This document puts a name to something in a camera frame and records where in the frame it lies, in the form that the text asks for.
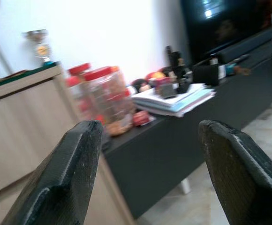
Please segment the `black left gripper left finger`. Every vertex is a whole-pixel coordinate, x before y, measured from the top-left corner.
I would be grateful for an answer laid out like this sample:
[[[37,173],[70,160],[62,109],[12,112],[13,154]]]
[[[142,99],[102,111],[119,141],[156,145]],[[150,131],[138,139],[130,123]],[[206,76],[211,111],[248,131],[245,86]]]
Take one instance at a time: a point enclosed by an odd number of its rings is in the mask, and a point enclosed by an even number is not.
[[[81,121],[30,176],[3,225],[82,225],[96,178],[103,126]]]

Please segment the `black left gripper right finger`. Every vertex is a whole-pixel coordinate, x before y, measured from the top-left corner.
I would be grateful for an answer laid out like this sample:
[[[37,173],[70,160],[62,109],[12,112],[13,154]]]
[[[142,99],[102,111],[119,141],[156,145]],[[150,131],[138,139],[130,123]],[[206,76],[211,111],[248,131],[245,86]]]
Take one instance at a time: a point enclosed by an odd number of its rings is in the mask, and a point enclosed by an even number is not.
[[[200,146],[231,225],[272,225],[272,160],[246,133],[217,120],[198,126]]]

